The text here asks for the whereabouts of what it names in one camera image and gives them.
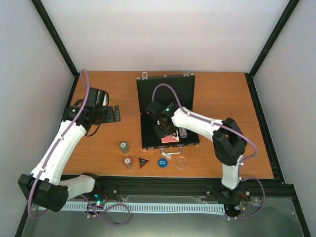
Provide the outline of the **red back card deck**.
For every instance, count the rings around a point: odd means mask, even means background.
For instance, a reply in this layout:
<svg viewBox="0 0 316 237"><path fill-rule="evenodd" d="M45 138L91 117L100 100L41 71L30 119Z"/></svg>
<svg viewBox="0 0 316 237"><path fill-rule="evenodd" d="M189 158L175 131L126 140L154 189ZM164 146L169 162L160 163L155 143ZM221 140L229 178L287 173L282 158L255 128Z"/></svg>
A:
<svg viewBox="0 0 316 237"><path fill-rule="evenodd" d="M174 133L161 138L161 142L163 144L165 144L165 143L176 143L176 142L179 142L179 141L180 141L180 138L179 138L179 135L178 135L178 131L175 131Z"/></svg>

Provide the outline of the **blue poker chip stack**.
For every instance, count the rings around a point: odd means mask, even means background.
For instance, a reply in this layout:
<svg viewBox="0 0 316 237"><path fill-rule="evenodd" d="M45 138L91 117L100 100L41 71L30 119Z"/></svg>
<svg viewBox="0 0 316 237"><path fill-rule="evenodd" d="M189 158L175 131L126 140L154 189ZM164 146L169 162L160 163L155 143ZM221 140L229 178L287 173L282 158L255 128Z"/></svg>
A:
<svg viewBox="0 0 316 237"><path fill-rule="evenodd" d="M180 134L181 139L188 137L188 132L187 132L187 129L185 128L179 128L179 134Z"/></svg>

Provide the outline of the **blue small blind button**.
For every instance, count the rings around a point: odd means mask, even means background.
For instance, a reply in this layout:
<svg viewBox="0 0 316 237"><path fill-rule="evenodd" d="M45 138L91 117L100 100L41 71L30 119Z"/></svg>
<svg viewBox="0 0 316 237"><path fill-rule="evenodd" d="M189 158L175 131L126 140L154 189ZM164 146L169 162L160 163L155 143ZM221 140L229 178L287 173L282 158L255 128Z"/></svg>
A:
<svg viewBox="0 0 316 237"><path fill-rule="evenodd" d="M160 159L158 160L158 166L159 166L159 167L165 168L165 167L167 167L167 165L168 165L168 160L167 160L167 159L165 159L165 158L160 158Z"/></svg>

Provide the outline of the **black poker set case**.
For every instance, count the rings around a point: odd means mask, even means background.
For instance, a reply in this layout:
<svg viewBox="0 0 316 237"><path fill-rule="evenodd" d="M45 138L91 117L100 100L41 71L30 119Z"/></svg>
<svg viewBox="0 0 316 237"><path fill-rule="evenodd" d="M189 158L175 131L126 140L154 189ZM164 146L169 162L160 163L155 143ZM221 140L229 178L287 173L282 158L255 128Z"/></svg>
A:
<svg viewBox="0 0 316 237"><path fill-rule="evenodd" d="M177 129L180 138L179 142L163 144L161 142L161 138L158 138L154 131L154 125L157 124L157 121L146 113L146 108L152 100L159 102L164 108L169 106L172 102L177 103L173 92L168 87L160 86L157 88L157 86L162 83L170 85L177 94L181 105L189 110L192 110L195 77L196 76L194 74L186 72L181 75L141 77L136 79L143 149L149 150L167 147L183 147L199 144L199 137L197 133L187 130L188 137L181 139L179 129Z"/></svg>

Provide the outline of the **red poker chip stack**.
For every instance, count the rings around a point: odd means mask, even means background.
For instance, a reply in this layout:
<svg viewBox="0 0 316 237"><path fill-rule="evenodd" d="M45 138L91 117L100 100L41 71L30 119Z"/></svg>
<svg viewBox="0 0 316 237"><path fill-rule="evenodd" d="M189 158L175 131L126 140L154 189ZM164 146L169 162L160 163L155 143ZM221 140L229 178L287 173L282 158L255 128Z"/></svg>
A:
<svg viewBox="0 0 316 237"><path fill-rule="evenodd" d="M126 157L123 162L124 162L124 166L126 169L130 170L133 168L133 162L132 162L131 158Z"/></svg>

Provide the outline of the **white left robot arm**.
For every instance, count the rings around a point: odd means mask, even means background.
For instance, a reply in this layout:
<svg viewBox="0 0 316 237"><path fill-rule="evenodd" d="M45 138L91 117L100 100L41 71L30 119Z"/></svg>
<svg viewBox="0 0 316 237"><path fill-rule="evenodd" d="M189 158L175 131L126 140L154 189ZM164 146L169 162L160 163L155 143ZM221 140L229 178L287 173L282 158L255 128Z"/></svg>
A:
<svg viewBox="0 0 316 237"><path fill-rule="evenodd" d="M80 139L92 125L120 121L119 106L85 108L75 123L79 106L71 105L63 115L58 133L48 151L29 175L21 174L18 185L28 201L58 212L65 203L81 194L96 199L102 195L101 178L95 174L61 180L64 167Z"/></svg>

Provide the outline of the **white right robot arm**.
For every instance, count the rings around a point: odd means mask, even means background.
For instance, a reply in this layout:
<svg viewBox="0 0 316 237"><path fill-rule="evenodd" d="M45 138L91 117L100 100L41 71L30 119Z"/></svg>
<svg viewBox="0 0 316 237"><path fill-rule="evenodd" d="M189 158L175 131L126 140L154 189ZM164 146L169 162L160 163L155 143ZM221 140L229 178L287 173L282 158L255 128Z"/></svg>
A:
<svg viewBox="0 0 316 237"><path fill-rule="evenodd" d="M157 122L154 128L160 138L174 133L178 128L184 128L209 139L217 159L222 163L222 185L230 190L238 186L241 180L240 162L247 141L242 138L242 132L233 119L208 118L174 102L163 106L153 101L146 113Z"/></svg>

